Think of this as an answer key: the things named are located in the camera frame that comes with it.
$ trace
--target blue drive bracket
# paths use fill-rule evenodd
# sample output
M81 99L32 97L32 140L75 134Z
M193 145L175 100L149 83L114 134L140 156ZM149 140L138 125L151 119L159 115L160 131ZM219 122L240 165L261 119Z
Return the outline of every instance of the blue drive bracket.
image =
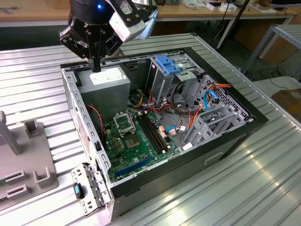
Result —
M165 70L166 74L177 74L181 69L176 67L172 60L167 56L156 56L158 64Z

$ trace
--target ribbed metal surface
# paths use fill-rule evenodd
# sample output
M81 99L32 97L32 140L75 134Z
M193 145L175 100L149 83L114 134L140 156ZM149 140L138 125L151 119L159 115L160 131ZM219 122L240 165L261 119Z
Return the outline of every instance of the ribbed metal surface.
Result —
M298 48L301 48L301 25L299 24L287 24L277 25L275 32L282 38L288 40L290 43Z
M301 139L296 121L275 108L223 57L190 34L135 40L125 54L193 47L232 82L269 122L229 158L112 225L296 225L300 224ZM87 161L68 112L59 64L79 59L66 48L0 52L0 110L10 128L37 118L44 123L59 187L0 212L10 225L105 225L106 212L83 218L70 170Z

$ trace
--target white container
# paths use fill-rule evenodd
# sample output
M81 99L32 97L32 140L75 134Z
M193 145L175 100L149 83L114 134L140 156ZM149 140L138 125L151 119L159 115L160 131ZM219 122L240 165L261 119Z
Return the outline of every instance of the white container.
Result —
M226 12L227 6L228 6L227 3L223 3L221 5L221 7L219 8L219 11L221 11L223 13ZM237 10L237 7L234 4L229 4L227 12L235 12L236 10Z
M209 3L207 3L206 7L207 7L208 9L210 9L211 11L217 11L217 10L219 9L219 7L221 6L221 5L219 5L219 6L214 6L214 5L217 4L217 3L220 3L220 2L209 2Z

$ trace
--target ram slot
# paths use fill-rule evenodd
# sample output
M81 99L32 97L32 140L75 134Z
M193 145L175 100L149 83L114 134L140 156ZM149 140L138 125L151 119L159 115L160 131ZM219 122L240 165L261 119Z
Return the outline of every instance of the ram slot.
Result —
M155 147L156 152L160 154L162 153L163 150L167 150L167 146L165 142L163 141L160 134L153 127L152 123L147 118L147 116L138 117L137 120L140 126L142 127L144 133L146 134L147 138L150 140L151 144Z

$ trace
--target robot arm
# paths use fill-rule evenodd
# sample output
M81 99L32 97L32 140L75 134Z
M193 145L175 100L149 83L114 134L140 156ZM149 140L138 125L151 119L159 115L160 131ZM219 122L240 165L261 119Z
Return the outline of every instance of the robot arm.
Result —
M154 0L71 0L70 5L69 26L59 33L60 42L87 58L93 72L123 42L148 38L158 16Z

